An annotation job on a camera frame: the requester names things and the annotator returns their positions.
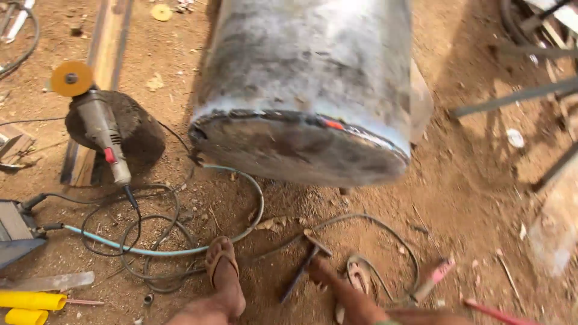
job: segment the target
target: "yellow plastic handle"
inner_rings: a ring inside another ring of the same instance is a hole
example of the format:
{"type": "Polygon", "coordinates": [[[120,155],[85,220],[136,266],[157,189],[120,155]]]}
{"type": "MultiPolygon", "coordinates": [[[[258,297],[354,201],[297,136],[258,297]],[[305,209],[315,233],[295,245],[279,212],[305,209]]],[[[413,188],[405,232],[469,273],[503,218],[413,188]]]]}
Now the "yellow plastic handle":
{"type": "Polygon", "coordinates": [[[0,290],[0,307],[59,311],[65,304],[63,294],[0,290]]]}
{"type": "Polygon", "coordinates": [[[29,311],[27,309],[11,309],[4,318],[10,325],[42,325],[48,318],[47,311],[29,311]]]}

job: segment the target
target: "metal cylinder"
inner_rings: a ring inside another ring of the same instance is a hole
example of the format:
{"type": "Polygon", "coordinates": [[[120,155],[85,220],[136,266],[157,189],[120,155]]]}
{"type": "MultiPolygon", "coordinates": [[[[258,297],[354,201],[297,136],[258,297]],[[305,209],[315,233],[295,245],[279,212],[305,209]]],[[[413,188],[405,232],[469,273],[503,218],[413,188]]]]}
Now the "metal cylinder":
{"type": "Polygon", "coordinates": [[[218,163],[353,187],[410,159],[409,0],[222,0],[189,130],[218,163]]]}

